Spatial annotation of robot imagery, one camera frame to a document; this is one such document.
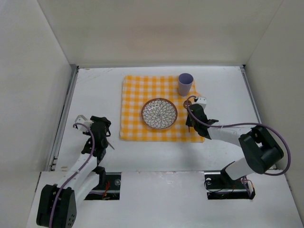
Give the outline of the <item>copper spoon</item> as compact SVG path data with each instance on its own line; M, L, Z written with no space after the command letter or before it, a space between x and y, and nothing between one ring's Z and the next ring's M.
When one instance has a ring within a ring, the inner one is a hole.
M192 105L191 101L189 101L189 100L186 100L186 101L183 103L183 107L184 107L186 110L188 109L188 106L189 106L189 105ZM190 128L192 127L192 125L191 125L191 119L190 119L189 113L187 113L186 126L188 127L188 132L190 132Z

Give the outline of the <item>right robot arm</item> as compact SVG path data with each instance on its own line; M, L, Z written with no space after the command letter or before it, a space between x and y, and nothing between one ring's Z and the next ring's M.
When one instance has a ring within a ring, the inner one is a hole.
M266 172L284 157L284 152L278 145L269 129L254 123L253 127L237 126L224 127L219 121L208 119L200 104L187 105L188 117L186 125L202 137L233 144L241 148L243 158L225 166L220 171L223 182L236 181L252 173Z

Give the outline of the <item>lilac plastic cup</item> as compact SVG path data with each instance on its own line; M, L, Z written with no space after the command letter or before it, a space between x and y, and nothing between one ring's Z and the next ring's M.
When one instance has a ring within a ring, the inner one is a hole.
M188 73L180 74L179 77L178 77L178 92L179 92L179 95L187 96L190 89L191 89L193 81L194 81L194 78L191 74L188 74Z

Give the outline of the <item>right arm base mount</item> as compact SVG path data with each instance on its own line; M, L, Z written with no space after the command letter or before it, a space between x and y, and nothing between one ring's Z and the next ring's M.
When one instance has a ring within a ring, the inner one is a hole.
M231 180L220 172L205 172L204 178L209 200L252 200L256 196L253 182L247 176Z

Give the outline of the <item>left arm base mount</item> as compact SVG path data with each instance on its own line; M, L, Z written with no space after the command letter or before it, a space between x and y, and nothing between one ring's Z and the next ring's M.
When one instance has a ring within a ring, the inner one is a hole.
M106 173L102 182L89 192L85 200L119 200L121 177L120 172Z

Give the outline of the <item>yellow white checkered cloth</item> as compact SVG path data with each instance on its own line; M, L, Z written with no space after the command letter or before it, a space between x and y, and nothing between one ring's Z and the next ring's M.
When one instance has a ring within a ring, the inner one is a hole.
M177 108L177 120L168 129L148 127L141 117L142 107L155 98L165 98ZM120 138L128 141L202 143L205 139L186 126L186 100L178 93L178 76L126 76L123 81Z

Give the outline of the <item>floral patterned ceramic plate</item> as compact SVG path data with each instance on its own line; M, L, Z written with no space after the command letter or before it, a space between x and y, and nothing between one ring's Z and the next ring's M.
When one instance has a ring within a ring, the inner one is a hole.
M173 102L165 98L147 101L141 109L143 122L152 129L164 130L176 122L178 110Z

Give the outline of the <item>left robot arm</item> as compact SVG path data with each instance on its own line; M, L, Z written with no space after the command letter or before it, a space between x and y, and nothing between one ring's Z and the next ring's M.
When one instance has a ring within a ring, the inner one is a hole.
M46 228L71 228L77 207L90 191L105 181L99 164L106 154L111 122L106 117L79 115L73 127L89 138L72 168L55 184L47 184L40 195L36 224Z

